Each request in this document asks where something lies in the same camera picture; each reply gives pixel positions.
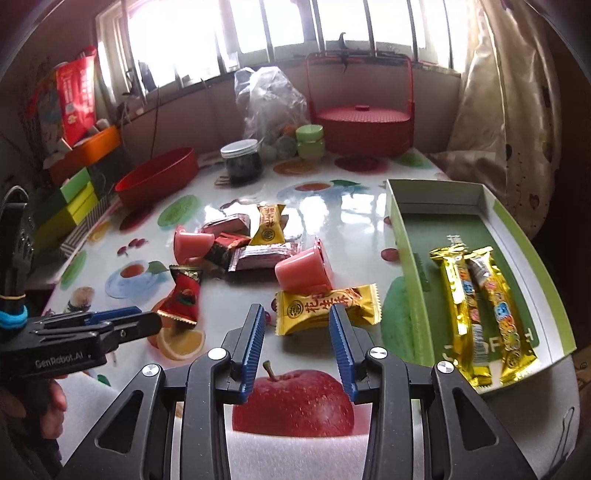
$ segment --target jelly cup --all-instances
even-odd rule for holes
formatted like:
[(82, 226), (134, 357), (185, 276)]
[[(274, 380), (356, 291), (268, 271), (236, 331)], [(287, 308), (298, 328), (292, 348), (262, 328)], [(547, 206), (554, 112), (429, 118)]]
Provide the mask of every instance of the jelly cup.
[(174, 257), (179, 265), (188, 258), (203, 258), (216, 239), (213, 233), (190, 233), (183, 226), (174, 231)]
[(275, 266), (275, 276), (283, 291), (311, 295), (332, 290), (332, 270), (322, 241)]

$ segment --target yellow box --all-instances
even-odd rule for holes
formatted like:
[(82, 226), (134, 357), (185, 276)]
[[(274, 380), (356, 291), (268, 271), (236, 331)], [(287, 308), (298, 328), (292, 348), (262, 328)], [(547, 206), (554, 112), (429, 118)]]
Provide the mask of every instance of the yellow box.
[(35, 232), (35, 250), (38, 252), (56, 248), (59, 240), (70, 233), (99, 203), (91, 182), (74, 199)]

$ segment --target rubber band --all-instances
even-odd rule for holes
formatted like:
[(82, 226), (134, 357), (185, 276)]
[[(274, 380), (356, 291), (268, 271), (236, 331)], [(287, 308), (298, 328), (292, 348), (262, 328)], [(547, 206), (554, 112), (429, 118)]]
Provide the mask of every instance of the rubber band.
[(22, 295), (18, 295), (18, 296), (8, 296), (8, 295), (0, 295), (0, 299), (3, 300), (22, 300), (23, 298), (25, 298), (27, 295), (25, 293), (23, 293)]

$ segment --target red bowl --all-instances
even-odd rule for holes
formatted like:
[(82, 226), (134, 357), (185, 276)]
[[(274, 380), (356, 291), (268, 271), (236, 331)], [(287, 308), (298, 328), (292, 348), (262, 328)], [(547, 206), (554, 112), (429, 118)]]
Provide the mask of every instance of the red bowl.
[(199, 171), (195, 150), (178, 148), (129, 172), (115, 186), (124, 207), (135, 210), (179, 191)]

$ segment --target blue hair tie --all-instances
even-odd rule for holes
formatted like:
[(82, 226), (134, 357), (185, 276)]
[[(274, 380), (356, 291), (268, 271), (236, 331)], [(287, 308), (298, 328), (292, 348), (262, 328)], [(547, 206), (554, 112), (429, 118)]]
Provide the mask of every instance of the blue hair tie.
[(25, 326), (28, 317), (29, 312), (24, 305), (22, 306), (22, 313), (19, 315), (10, 315), (9, 313), (0, 310), (0, 328), (4, 330), (22, 328)]

